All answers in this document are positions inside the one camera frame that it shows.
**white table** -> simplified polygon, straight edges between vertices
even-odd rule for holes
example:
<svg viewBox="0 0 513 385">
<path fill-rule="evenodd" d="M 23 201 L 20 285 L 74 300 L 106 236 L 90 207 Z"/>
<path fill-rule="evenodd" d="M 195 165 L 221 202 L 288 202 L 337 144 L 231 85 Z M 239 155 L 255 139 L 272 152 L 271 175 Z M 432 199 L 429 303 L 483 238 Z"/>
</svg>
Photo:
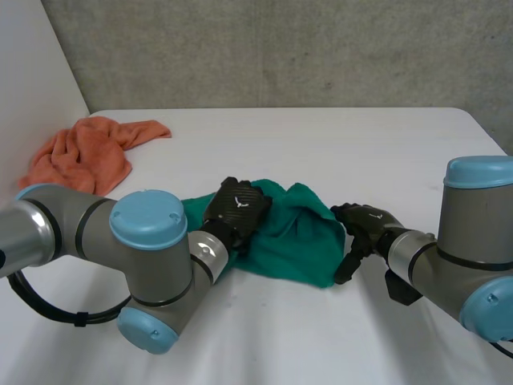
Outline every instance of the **white table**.
<svg viewBox="0 0 513 385">
<path fill-rule="evenodd" d="M 111 194 L 143 188 L 180 198 L 217 190 L 228 175 L 303 182 L 328 205 L 390 210 L 437 233 L 448 160 L 503 154 L 452 108 L 103 111 L 156 119 L 173 138 L 127 152 L 131 175 Z M 84 329 L 39 317 L 0 281 L 0 381 L 5 384 L 503 384 L 513 362 L 425 298 L 388 298 L 385 266 L 365 261 L 350 283 L 319 290 L 232 271 L 162 356 L 139 351 L 115 322 Z M 71 257 L 28 269 L 44 298 L 104 310 L 127 295 L 120 273 Z"/>
</svg>

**green cloth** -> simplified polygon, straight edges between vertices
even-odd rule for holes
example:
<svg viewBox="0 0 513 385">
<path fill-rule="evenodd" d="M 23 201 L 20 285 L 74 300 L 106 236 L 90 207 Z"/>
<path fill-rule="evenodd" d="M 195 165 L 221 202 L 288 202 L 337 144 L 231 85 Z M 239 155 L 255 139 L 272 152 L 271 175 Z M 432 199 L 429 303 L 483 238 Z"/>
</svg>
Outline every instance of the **green cloth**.
<svg viewBox="0 0 513 385">
<path fill-rule="evenodd" d="M 303 184 L 296 183 L 288 191 L 271 180 L 252 185 L 272 197 L 273 205 L 253 235 L 247 255 L 232 253 L 225 271 L 235 266 L 266 277 L 331 286 L 345 244 L 345 231 L 333 213 Z M 213 195 L 183 201 L 188 231 L 201 227 Z"/>
</svg>

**white wall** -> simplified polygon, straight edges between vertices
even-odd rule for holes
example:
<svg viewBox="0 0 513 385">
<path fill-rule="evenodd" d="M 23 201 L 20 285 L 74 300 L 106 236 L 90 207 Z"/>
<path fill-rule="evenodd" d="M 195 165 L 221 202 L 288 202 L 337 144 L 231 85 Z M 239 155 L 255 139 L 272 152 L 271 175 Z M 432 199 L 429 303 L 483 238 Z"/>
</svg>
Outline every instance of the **white wall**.
<svg viewBox="0 0 513 385">
<path fill-rule="evenodd" d="M 0 204 L 34 152 L 88 115 L 39 0 L 0 0 Z"/>
</svg>

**black cable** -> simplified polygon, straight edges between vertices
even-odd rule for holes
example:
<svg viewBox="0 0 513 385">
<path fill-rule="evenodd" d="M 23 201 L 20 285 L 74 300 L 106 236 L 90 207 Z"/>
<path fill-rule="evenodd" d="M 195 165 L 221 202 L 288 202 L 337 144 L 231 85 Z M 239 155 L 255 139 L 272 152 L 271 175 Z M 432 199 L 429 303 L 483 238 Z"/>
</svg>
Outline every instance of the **black cable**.
<svg viewBox="0 0 513 385">
<path fill-rule="evenodd" d="M 80 312 L 75 314 L 59 309 L 42 299 L 26 280 L 25 275 L 21 271 L 7 276 L 7 279 L 9 280 L 11 289 L 38 314 L 52 321 L 72 323 L 79 327 L 105 323 L 116 319 L 121 309 L 123 309 L 131 299 L 131 297 L 128 297 L 120 304 L 100 313 L 89 314 Z"/>
<path fill-rule="evenodd" d="M 492 345 L 495 349 L 497 349 L 498 351 L 500 351 L 503 355 L 506 355 L 507 357 L 509 357 L 510 359 L 513 359 L 513 352 L 511 351 L 508 351 L 506 349 L 504 349 L 502 346 L 500 346 L 498 343 L 496 342 L 490 342 L 490 345 Z"/>
</svg>

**light blue joint cap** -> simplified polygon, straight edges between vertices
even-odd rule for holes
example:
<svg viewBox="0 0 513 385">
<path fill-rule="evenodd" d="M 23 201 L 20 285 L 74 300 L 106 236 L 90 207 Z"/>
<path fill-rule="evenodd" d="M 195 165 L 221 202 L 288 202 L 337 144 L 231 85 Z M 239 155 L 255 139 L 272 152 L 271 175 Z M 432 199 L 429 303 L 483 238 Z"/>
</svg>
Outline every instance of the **light blue joint cap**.
<svg viewBox="0 0 513 385">
<path fill-rule="evenodd" d="M 488 342 L 513 339 L 513 277 L 479 287 L 463 304 L 459 322 Z"/>
<path fill-rule="evenodd" d="M 16 195 L 16 197 L 14 198 L 16 201 L 19 201 L 20 199 L 23 198 L 24 195 L 26 195 L 27 193 L 29 193 L 30 191 L 32 190 L 35 190 L 36 188 L 40 188 L 42 186 L 51 186 L 51 185 L 56 185 L 54 183 L 37 183 L 37 184 L 31 184 L 30 186 L 26 186 L 22 191 L 20 191 L 18 193 L 18 195 Z"/>
<path fill-rule="evenodd" d="M 109 224 L 123 244 L 139 250 L 162 250 L 180 242 L 187 217 L 180 199 L 161 190 L 133 192 L 112 208 Z"/>
<path fill-rule="evenodd" d="M 443 183 L 452 188 L 491 188 L 513 184 L 513 156 L 463 156 L 447 165 Z"/>
<path fill-rule="evenodd" d="M 125 307 L 119 313 L 118 329 L 129 342 L 153 355 L 167 353 L 179 338 L 158 318 L 131 307 Z"/>
</svg>

